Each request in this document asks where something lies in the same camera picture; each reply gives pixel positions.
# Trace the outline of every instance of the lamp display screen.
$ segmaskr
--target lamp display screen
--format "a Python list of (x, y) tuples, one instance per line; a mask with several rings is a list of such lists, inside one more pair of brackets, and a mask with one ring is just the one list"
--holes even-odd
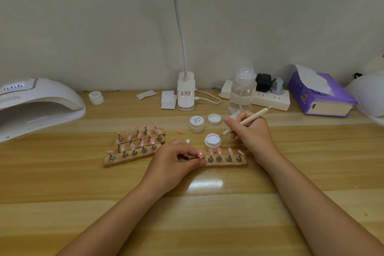
[(25, 86), (25, 84), (13, 85), (13, 86), (8, 86), (8, 87), (4, 88), (4, 90), (14, 89), (14, 88), (19, 88), (19, 87), (24, 87), (24, 86)]

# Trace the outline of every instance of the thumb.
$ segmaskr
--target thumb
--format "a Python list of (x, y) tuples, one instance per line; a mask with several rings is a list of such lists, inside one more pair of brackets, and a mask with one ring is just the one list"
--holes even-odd
[(247, 127), (241, 125), (238, 121), (230, 118), (230, 117), (225, 117), (223, 118), (223, 121), (225, 124), (233, 130), (239, 137), (242, 137), (246, 134), (247, 132)]
[(183, 166), (184, 176), (187, 175), (192, 170), (195, 170), (201, 166), (204, 166), (207, 163), (207, 161), (203, 158), (196, 158), (189, 160), (188, 162), (181, 163)]

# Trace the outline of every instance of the forearm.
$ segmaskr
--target forearm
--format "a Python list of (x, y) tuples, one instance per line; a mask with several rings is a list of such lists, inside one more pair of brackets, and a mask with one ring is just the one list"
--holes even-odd
[(275, 152), (261, 165), (315, 255), (383, 255), (384, 246), (292, 163)]
[(116, 255), (139, 220), (160, 197), (146, 186), (138, 185), (57, 255)]

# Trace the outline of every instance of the black power adapter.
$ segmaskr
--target black power adapter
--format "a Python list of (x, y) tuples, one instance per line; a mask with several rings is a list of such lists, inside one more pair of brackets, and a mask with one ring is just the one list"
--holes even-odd
[(267, 92), (271, 89), (272, 78), (269, 74), (259, 73), (256, 76), (256, 91)]

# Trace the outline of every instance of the purple tissue box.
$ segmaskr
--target purple tissue box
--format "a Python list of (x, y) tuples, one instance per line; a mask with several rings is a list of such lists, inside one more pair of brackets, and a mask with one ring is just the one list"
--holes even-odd
[(307, 88), (296, 71), (289, 81), (289, 89), (306, 115), (323, 115), (329, 117), (347, 117), (352, 108), (358, 104), (336, 80), (327, 73), (317, 73), (327, 80), (334, 96)]

